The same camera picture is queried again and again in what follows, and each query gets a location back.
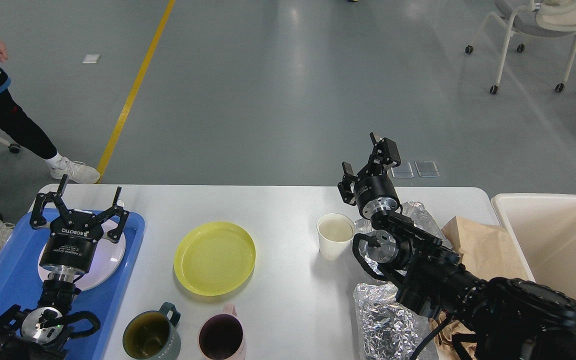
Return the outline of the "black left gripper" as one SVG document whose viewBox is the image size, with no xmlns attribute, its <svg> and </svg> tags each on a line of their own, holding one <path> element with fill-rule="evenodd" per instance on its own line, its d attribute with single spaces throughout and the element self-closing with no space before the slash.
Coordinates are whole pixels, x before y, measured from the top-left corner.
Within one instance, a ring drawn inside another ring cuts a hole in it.
<svg viewBox="0 0 576 360">
<path fill-rule="evenodd" d="M 69 176 L 64 174 L 57 191 L 36 195 L 29 224 L 34 230 L 48 226 L 43 212 L 46 204 L 53 203 L 60 216 L 50 223 L 50 237 L 44 249 L 44 269 L 57 271 L 60 267 L 65 267 L 74 271 L 76 275 L 82 275 L 89 273 L 100 239 L 109 240 L 113 244 L 119 243 L 130 212 L 119 204 L 122 187 L 118 186 L 112 205 L 100 214 L 73 210 L 71 212 L 73 226 L 70 227 L 70 210 L 62 199 L 68 181 Z M 85 223 L 92 217 L 93 225 L 85 227 Z M 115 228 L 103 231 L 102 225 L 113 217 L 119 219 Z"/>
</svg>

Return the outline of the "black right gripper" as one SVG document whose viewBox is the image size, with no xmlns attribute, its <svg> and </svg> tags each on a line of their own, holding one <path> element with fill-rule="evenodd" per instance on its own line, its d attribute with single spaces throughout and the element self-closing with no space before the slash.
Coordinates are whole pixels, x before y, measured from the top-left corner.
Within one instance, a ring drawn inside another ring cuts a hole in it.
<svg viewBox="0 0 576 360">
<path fill-rule="evenodd" d="M 364 219 L 371 219 L 382 211 L 397 211 L 402 205 L 387 171 L 402 164 L 397 144 L 388 137 L 371 132 L 373 150 L 366 166 L 362 168 L 363 178 L 356 176 L 349 162 L 342 162 L 343 176 L 337 188 L 343 203 L 358 207 Z"/>
</svg>

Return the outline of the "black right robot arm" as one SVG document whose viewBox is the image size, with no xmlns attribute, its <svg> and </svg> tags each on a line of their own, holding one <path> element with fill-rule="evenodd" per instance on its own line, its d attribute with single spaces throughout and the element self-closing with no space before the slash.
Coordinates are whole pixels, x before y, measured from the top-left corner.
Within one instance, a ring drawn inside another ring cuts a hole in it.
<svg viewBox="0 0 576 360">
<path fill-rule="evenodd" d="M 343 202 L 358 207 L 373 227 L 354 235 L 352 253 L 368 275 L 397 287 L 400 305 L 429 319 L 446 313 L 411 358 L 457 320 L 470 331 L 452 336 L 462 360 L 470 359 L 464 343 L 476 344 L 478 360 L 576 360 L 576 300 L 530 280 L 474 276 L 456 251 L 402 213 L 387 175 L 402 164 L 396 142 L 369 136 L 366 166 L 355 174 L 343 162 L 337 186 Z"/>
</svg>

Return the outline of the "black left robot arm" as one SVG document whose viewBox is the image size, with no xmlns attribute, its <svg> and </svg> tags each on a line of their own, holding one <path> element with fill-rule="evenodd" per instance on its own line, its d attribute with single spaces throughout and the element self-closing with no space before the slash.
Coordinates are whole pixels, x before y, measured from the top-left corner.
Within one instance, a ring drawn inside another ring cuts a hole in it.
<svg viewBox="0 0 576 360">
<path fill-rule="evenodd" d="M 89 273 L 102 239 L 119 242 L 130 212 L 120 202 L 121 187 L 101 213 L 70 209 L 62 198 L 67 182 L 64 175 L 57 190 L 35 198 L 29 224 L 34 230 L 50 230 L 39 259 L 48 278 L 34 309 L 16 304 L 0 315 L 0 360 L 63 360 L 66 342 L 90 337 L 101 328 L 93 312 L 72 312 L 81 293 L 77 281 Z"/>
</svg>

